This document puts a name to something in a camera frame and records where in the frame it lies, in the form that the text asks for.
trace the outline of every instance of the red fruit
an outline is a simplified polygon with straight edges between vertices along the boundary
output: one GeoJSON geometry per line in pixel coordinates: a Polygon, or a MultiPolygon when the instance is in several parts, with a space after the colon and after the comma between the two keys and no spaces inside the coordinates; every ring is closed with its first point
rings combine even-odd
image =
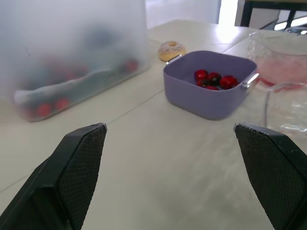
{"type": "Polygon", "coordinates": [[[208,90],[219,90],[219,88],[212,86],[212,85],[205,86],[204,88],[208,90]]]}
{"type": "Polygon", "coordinates": [[[208,75],[207,79],[210,81],[211,85],[219,85],[222,76],[219,73],[212,72],[208,75]]]}
{"type": "Polygon", "coordinates": [[[204,69],[200,69],[194,73],[195,80],[205,80],[208,77],[208,72],[204,69]]]}
{"type": "Polygon", "coordinates": [[[43,103],[37,108],[36,113],[39,117],[47,117],[51,114],[51,111],[51,105],[48,103],[43,103]]]}
{"type": "Polygon", "coordinates": [[[130,60],[126,63],[125,66],[128,72],[134,72],[138,69],[138,62],[135,60],[130,60]]]}
{"type": "Polygon", "coordinates": [[[205,87],[207,85],[209,85],[209,81],[206,79],[200,79],[198,81],[196,81],[196,85],[200,86],[200,87],[205,87]]]}
{"type": "Polygon", "coordinates": [[[232,88],[236,87],[239,84],[239,82],[236,82],[235,84],[232,85],[232,88]]]}
{"type": "Polygon", "coordinates": [[[237,86],[237,84],[238,84],[238,82],[237,82],[236,78],[232,75],[224,76],[220,80],[220,87],[224,90],[229,90],[229,89],[237,86]]]}
{"type": "Polygon", "coordinates": [[[69,106],[69,104],[70,104],[70,102],[69,102],[68,99],[62,98],[62,99],[56,101],[55,106],[56,106],[57,110],[63,110],[63,109],[66,109],[69,106]]]}

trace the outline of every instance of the donut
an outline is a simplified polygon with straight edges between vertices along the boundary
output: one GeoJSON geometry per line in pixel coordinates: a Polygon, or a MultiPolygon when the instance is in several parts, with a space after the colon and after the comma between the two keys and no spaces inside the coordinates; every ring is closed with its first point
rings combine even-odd
{"type": "Polygon", "coordinates": [[[162,61],[169,61],[170,59],[178,56],[179,54],[185,55],[186,48],[180,44],[179,42],[175,41],[168,41],[163,43],[159,48],[159,58],[162,61]]]}

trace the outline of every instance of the frosted plastic container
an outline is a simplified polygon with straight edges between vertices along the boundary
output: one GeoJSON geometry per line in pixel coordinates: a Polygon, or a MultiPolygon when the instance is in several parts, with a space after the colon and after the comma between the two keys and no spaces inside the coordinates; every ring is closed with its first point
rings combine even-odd
{"type": "Polygon", "coordinates": [[[250,34],[248,58],[267,85],[307,82],[307,37],[277,31],[250,34]]]}
{"type": "Polygon", "coordinates": [[[0,94],[28,121],[149,66],[143,0],[4,0],[0,30],[0,94]]]}

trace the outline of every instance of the purple bowl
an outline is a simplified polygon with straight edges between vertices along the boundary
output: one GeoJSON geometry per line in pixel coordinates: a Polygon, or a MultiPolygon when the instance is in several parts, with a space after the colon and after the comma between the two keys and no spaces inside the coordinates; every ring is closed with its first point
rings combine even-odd
{"type": "Polygon", "coordinates": [[[246,58],[211,51],[191,52],[169,61],[164,68],[165,94],[173,105],[206,119],[221,120],[241,105],[258,82],[256,69],[256,63],[246,58]],[[220,91],[199,87],[194,78],[198,69],[234,75],[240,84],[220,91]]]}

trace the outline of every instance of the metal handle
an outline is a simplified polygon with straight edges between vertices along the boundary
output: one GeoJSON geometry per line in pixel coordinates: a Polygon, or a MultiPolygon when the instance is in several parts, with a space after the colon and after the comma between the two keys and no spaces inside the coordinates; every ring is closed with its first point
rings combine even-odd
{"type": "Polygon", "coordinates": [[[252,74],[244,82],[242,82],[242,88],[249,93],[257,84],[258,73],[252,74]]]}
{"type": "Polygon", "coordinates": [[[171,64],[172,62],[178,60],[178,59],[181,58],[182,56],[183,56],[182,54],[179,54],[179,55],[177,55],[176,57],[174,57],[174,58],[168,60],[168,61],[166,62],[166,65],[171,64]]]}

